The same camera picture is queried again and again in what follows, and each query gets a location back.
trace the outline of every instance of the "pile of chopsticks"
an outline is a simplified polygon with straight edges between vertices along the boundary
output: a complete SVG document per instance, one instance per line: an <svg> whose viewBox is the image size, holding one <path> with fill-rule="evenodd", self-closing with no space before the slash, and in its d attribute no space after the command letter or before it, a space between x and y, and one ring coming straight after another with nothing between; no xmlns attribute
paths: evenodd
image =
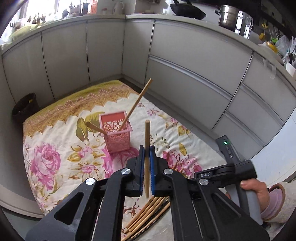
<svg viewBox="0 0 296 241"><path fill-rule="evenodd" d="M151 197L140 212L128 223L123 230L127 234L121 241L134 240L148 230L169 209L169 197Z"/></svg>

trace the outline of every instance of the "red container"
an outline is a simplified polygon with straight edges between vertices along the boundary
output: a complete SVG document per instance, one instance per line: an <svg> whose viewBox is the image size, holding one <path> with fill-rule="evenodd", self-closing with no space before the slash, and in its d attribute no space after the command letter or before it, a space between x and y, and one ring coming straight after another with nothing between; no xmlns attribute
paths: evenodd
<svg viewBox="0 0 296 241"><path fill-rule="evenodd" d="M100 115L100 127L107 132L104 139L109 153L130 148L131 131L133 129L129 120L122 130L118 131L125 117L125 111Z"/></svg>

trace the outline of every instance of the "trash can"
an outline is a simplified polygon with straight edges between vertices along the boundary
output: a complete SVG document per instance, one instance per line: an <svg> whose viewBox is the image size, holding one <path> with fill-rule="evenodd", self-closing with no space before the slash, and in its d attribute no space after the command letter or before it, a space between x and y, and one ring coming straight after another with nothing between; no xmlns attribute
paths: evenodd
<svg viewBox="0 0 296 241"><path fill-rule="evenodd" d="M23 98L12 109L13 120L22 126L23 122L40 110L36 100L36 94L31 93Z"/></svg>

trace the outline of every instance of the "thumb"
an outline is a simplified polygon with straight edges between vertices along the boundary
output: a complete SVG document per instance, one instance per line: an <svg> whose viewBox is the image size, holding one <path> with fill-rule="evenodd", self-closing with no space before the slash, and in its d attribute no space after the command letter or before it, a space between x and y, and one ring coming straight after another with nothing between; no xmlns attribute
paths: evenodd
<svg viewBox="0 0 296 241"><path fill-rule="evenodd" d="M266 184L254 178L246 181L241 181L240 186L244 190L254 190L256 193L262 193L264 191L267 191Z"/></svg>

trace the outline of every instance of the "kitchen cabinet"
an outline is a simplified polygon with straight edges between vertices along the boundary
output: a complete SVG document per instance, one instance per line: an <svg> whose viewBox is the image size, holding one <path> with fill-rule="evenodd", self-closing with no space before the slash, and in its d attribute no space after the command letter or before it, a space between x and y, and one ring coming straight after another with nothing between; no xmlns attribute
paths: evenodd
<svg viewBox="0 0 296 241"><path fill-rule="evenodd" d="M252 158L263 148L263 144L257 137L244 124L227 112L215 125L213 131L219 137L227 135L234 148L246 159Z"/></svg>
<svg viewBox="0 0 296 241"><path fill-rule="evenodd" d="M285 84L287 80L278 71L276 75L272 73L271 68L268 61L264 64L263 58L254 54L243 82L286 122L296 106L295 90Z"/></svg>
<svg viewBox="0 0 296 241"><path fill-rule="evenodd" d="M60 98L89 84L86 21L42 32L45 66L52 92Z"/></svg>
<svg viewBox="0 0 296 241"><path fill-rule="evenodd" d="M124 27L124 19L87 23L90 82L121 74Z"/></svg>
<svg viewBox="0 0 296 241"><path fill-rule="evenodd" d="M263 101L256 98L256 95L243 85L232 99L227 111L244 123L266 145L282 128L281 120L279 117L276 118L276 113L270 114L269 111L273 110L266 108Z"/></svg>
<svg viewBox="0 0 296 241"><path fill-rule="evenodd" d="M54 101L46 75L40 34L6 52L3 66L16 102L29 93L36 94L41 107Z"/></svg>
<svg viewBox="0 0 296 241"><path fill-rule="evenodd" d="M150 89L186 114L212 129L231 96L208 80L165 60L150 57L147 78Z"/></svg>
<svg viewBox="0 0 296 241"><path fill-rule="evenodd" d="M234 95L252 51L209 29L157 20L150 54L183 66Z"/></svg>
<svg viewBox="0 0 296 241"><path fill-rule="evenodd" d="M124 33L122 73L144 85L153 20L128 20Z"/></svg>

